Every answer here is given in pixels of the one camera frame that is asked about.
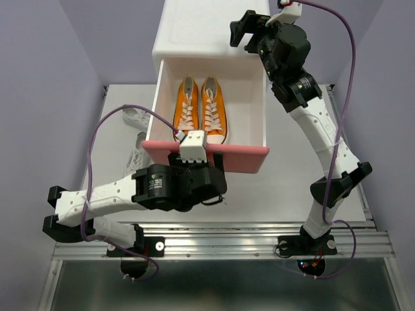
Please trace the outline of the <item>pink top drawer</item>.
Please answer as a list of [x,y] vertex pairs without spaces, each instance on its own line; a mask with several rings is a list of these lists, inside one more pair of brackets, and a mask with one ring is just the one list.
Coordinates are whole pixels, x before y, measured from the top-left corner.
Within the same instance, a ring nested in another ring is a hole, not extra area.
[[255,174],[269,153],[265,82],[253,58],[166,58],[152,109],[185,133],[203,131],[227,172]]

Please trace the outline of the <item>orange canvas sneaker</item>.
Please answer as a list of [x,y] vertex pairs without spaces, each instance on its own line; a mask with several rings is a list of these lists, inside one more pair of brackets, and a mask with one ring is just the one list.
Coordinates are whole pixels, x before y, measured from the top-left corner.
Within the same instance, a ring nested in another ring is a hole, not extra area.
[[201,129],[209,144],[224,144],[228,138],[228,118],[219,81],[214,75],[206,77],[201,89]]
[[198,86],[192,75],[186,75],[178,88],[173,125],[184,134],[199,129]]

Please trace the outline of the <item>white sneaker front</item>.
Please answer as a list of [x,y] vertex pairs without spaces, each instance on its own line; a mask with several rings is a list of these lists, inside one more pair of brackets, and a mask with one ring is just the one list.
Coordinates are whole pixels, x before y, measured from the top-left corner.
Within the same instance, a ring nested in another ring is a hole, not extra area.
[[126,168],[124,172],[126,176],[133,174],[137,170],[148,167],[149,157],[142,146],[142,143],[143,141],[145,141],[146,136],[147,134],[145,132],[140,132],[137,134],[132,151],[126,163]]

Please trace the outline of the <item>white sneaker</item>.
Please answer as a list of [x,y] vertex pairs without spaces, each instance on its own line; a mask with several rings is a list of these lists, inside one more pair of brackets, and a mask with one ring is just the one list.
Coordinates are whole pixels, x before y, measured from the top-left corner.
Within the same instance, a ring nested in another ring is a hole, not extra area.
[[150,114],[135,108],[123,109],[123,121],[127,126],[131,126],[141,132],[147,132]]
[[137,170],[148,167],[149,157],[142,146],[142,143],[143,141],[145,141],[146,136],[147,134],[145,132],[140,132],[137,134],[132,151],[126,163],[126,168],[124,172],[126,176],[133,174]]

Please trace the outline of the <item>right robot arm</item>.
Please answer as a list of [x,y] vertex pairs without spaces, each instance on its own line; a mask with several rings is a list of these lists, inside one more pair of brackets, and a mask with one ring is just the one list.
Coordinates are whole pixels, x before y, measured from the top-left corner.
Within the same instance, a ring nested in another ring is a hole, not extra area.
[[311,44],[295,19],[286,9],[273,17],[247,10],[230,24],[230,45],[237,47],[245,34],[252,35],[245,51],[259,55],[274,96],[302,129],[324,171],[310,186],[313,204],[299,234],[278,238],[280,254],[334,255],[331,223],[344,198],[372,172],[372,166],[358,160],[338,134],[340,125],[332,121],[320,87],[303,68]]

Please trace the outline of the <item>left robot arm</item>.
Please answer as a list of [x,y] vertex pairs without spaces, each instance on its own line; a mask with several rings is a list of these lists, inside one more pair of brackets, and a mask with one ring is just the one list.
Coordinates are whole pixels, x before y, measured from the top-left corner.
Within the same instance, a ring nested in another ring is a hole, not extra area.
[[59,243],[97,237],[115,242],[129,255],[148,255],[142,227],[120,224],[107,216],[123,211],[185,213],[199,203],[220,203],[226,191],[220,152],[207,163],[184,163],[177,153],[171,153],[168,165],[150,165],[92,191],[51,187],[47,201],[54,214],[45,217],[42,231]]

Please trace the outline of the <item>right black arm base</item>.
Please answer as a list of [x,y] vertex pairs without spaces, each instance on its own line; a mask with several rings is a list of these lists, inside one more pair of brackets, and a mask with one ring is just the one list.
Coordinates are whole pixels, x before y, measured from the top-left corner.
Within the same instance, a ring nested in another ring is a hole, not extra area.
[[317,239],[307,235],[283,235],[278,237],[274,253],[282,259],[297,257],[302,275],[318,279],[325,272],[325,257],[334,256],[338,251],[334,236],[330,234]]

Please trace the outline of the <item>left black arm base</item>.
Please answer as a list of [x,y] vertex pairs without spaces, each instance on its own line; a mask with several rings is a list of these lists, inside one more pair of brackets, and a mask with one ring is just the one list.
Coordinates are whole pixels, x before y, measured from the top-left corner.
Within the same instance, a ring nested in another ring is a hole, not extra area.
[[120,258],[120,271],[124,279],[132,282],[153,279],[159,272],[160,266],[155,258],[165,254],[164,236],[147,236],[138,224],[133,224],[135,242],[132,247],[118,248],[108,244],[106,256]]

